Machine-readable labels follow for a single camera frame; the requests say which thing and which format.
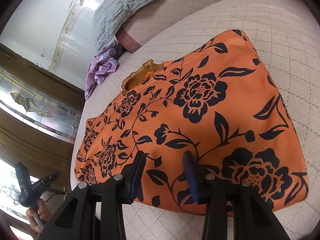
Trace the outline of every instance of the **window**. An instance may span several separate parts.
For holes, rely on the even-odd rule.
[[[39,131],[73,144],[82,115],[1,66],[0,108]]]

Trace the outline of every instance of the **bed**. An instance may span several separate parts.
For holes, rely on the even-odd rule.
[[[305,156],[309,196],[301,203],[275,212],[293,240],[304,239],[320,219],[320,27],[299,0],[222,0],[162,31],[135,53],[124,53],[120,67],[98,85],[87,100],[76,137],[71,164],[84,137],[85,121],[101,114],[121,90],[123,79],[142,63],[180,58],[228,29],[242,29],[254,44],[287,105]],[[128,239],[201,239],[204,217],[169,212],[141,203],[124,205]],[[228,239],[233,239],[229,219]]]

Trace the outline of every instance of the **purple fabric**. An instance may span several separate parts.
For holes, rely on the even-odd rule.
[[[113,41],[90,63],[85,80],[84,97],[87,100],[97,84],[102,83],[109,73],[115,72],[119,66],[117,59],[122,53],[122,45]]]

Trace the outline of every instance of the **black clamp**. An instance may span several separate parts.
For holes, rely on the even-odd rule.
[[[133,163],[104,183],[80,182],[54,213],[37,240],[126,240],[122,204],[132,204],[141,184],[146,155],[138,152]],[[101,220],[95,217],[101,202]]]
[[[194,161],[190,151],[183,167],[192,198],[207,204],[201,240],[226,240],[227,201],[233,206],[234,240],[290,240],[286,231],[251,184],[222,180]]]

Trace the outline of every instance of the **black cable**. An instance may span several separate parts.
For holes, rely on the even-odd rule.
[[[52,194],[52,195],[45,201],[45,203],[47,203],[47,202],[50,200],[50,198],[52,198],[52,197],[55,196],[55,195],[60,195],[60,194],[59,194],[59,193]]]

